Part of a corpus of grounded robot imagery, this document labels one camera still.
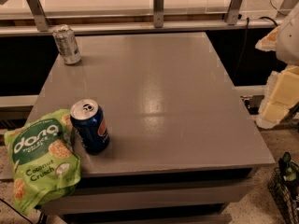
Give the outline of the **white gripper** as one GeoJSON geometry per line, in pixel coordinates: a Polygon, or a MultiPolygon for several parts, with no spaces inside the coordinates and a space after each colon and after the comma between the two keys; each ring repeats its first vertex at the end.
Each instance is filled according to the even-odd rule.
{"type": "Polygon", "coordinates": [[[272,129],[299,103],[299,4],[279,26],[260,39],[255,48],[276,51],[277,58],[289,64],[280,73],[273,71],[264,91],[256,124],[272,129]]]}

